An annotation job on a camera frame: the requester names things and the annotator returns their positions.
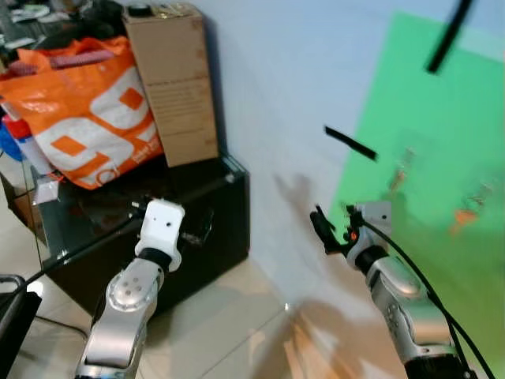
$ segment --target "black cable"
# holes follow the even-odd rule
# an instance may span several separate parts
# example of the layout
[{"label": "black cable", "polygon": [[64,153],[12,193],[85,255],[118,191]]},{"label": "black cable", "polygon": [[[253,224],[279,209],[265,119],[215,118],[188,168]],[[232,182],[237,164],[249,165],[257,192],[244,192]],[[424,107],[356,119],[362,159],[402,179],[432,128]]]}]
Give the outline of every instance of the black cable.
[{"label": "black cable", "polygon": [[88,334],[84,330],[82,330],[81,328],[78,328],[77,326],[72,326],[72,325],[64,324],[64,323],[62,323],[60,321],[51,320],[50,318],[39,316],[39,315],[36,315],[35,318],[38,319],[38,320],[40,320],[40,321],[44,321],[44,322],[46,322],[48,324],[53,324],[53,325],[57,325],[57,326],[61,326],[63,328],[67,328],[67,329],[73,330],[74,332],[76,332],[77,334],[79,334],[84,339],[84,341],[88,339]]},{"label": "black cable", "polygon": [[462,335],[463,339],[468,343],[470,349],[472,352],[475,354],[475,357],[479,361],[479,364],[481,365],[482,369],[484,372],[486,372],[486,375],[488,376],[489,379],[496,379],[494,374],[492,373],[491,369],[488,366],[488,363],[485,361],[484,357],[482,354],[479,352],[477,346],[475,343],[472,341],[470,336],[465,332],[465,329],[454,319],[454,317],[449,313],[448,310],[445,309],[443,306],[442,301],[440,300],[439,296],[436,294],[435,289],[432,287],[432,285],[429,283],[428,279],[426,276],[422,273],[422,271],[417,267],[417,265],[410,259],[410,257],[402,250],[400,246],[398,246],[389,236],[384,234],[381,230],[377,229],[370,223],[368,223],[365,220],[362,220],[362,223],[364,226],[369,228],[370,230],[374,231],[377,235],[379,235],[384,241],[386,241],[393,249],[395,249],[398,254],[407,262],[407,264],[413,269],[413,271],[416,273],[416,275],[421,279],[423,284],[426,286],[428,289],[428,293],[430,294],[430,298],[433,300],[433,302],[440,308],[444,316],[446,317],[449,328],[451,331],[451,337],[453,338],[454,345],[456,348],[456,351],[458,352],[459,358],[462,360],[462,365],[465,370],[468,372],[470,371],[470,368],[468,366],[468,362],[466,361],[465,355],[462,352],[461,344],[458,341],[458,337],[454,332],[454,328],[458,330],[458,332]]},{"label": "black cable", "polygon": [[459,2],[459,6],[454,12],[451,22],[447,26],[445,33],[439,42],[439,46],[436,48],[435,53],[430,59],[428,67],[426,67],[427,71],[430,73],[436,73],[439,70],[443,60],[449,52],[449,49],[451,49],[451,46],[453,45],[456,36],[458,35],[459,29],[461,28],[471,5],[472,0],[461,0]]},{"label": "black cable", "polygon": [[[119,232],[123,227],[128,226],[133,220],[135,220],[135,217],[132,217],[131,219],[127,219],[126,221],[120,223],[114,229],[112,229],[104,238],[107,238],[107,237]],[[60,259],[57,259],[56,261],[52,262],[51,264],[49,264],[48,266],[46,266],[45,268],[43,268],[42,270],[37,272],[36,274],[32,275],[29,279],[25,280],[25,282],[22,285],[20,285],[18,288],[16,288],[16,290],[12,291],[10,293],[10,295],[6,297],[6,299],[3,301],[3,303],[0,304],[0,310],[4,306],[9,304],[12,301],[12,299],[14,297],[16,297],[17,294],[24,291],[29,284],[35,282],[38,278],[46,275],[48,272],[51,272],[51,271],[55,270],[56,268],[62,267],[63,265],[68,263],[68,261],[70,259],[72,259],[72,258],[78,259],[78,258],[80,258],[80,257],[78,257],[79,255],[81,255],[81,257],[84,256],[86,250],[93,247],[94,245],[95,245],[94,241],[84,244],[81,248],[76,249],[72,253],[68,253],[64,257],[61,257]]]}]

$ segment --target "black strap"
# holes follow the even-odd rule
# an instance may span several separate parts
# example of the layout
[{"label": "black strap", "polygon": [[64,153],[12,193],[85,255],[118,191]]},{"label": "black strap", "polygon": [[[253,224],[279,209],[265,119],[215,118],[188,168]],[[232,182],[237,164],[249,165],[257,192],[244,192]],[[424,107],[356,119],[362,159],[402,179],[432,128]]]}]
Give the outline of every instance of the black strap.
[{"label": "black strap", "polygon": [[367,275],[373,263],[384,257],[387,257],[386,250],[384,250],[382,246],[373,245],[363,250],[360,255],[356,257],[354,264],[364,275]]},{"label": "black strap", "polygon": [[324,126],[324,131],[328,136],[343,142],[344,144],[352,148],[355,152],[359,152],[371,160],[377,160],[376,152],[374,152],[370,148],[367,148],[363,144],[360,144],[358,141],[353,140],[351,137],[348,137],[347,135],[340,133],[335,129],[332,129],[329,126]]},{"label": "black strap", "polygon": [[172,258],[161,250],[145,247],[142,249],[139,258],[156,263],[163,270],[168,270],[168,266],[172,263]]}]

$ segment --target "white wall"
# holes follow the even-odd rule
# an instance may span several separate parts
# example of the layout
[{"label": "white wall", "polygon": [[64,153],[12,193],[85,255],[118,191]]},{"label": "white wall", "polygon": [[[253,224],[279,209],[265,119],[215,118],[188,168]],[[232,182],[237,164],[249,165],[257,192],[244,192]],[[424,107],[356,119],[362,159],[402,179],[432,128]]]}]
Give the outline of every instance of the white wall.
[{"label": "white wall", "polygon": [[[329,208],[348,154],[323,124],[354,134],[392,15],[445,20],[455,2],[194,3],[219,60],[229,150],[251,173],[252,259],[301,311],[342,377],[404,377],[361,274],[324,256],[309,212],[315,203]],[[469,24],[502,36],[501,0],[476,3]]]}]

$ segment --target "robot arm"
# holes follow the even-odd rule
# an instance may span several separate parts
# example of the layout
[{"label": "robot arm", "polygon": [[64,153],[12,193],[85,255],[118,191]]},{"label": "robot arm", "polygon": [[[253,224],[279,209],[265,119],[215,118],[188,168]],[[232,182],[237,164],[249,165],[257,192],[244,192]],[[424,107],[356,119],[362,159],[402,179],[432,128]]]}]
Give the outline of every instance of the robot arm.
[{"label": "robot arm", "polygon": [[349,207],[350,227],[341,245],[335,228],[320,208],[311,216],[327,254],[342,253],[348,264],[365,275],[372,300],[383,314],[409,379],[471,379],[462,368],[442,311],[428,297],[423,283],[396,257],[386,242],[362,225],[366,220],[386,235],[391,233],[391,204],[375,202]]},{"label": "robot arm", "polygon": [[177,240],[184,214],[169,201],[149,202],[135,246],[137,257],[109,282],[76,378],[135,377],[164,272],[181,264]]}]

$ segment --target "blue object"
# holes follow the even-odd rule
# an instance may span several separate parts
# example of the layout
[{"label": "blue object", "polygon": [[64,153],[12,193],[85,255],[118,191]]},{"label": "blue object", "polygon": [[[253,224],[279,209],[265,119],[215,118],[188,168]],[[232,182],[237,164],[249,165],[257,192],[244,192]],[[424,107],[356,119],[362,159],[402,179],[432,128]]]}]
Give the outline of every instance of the blue object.
[{"label": "blue object", "polygon": [[6,126],[3,125],[3,122],[0,126],[0,148],[2,148],[3,151],[6,152],[6,154],[12,159],[15,159],[19,162],[23,160],[21,150],[17,146],[16,141],[10,135]]}]

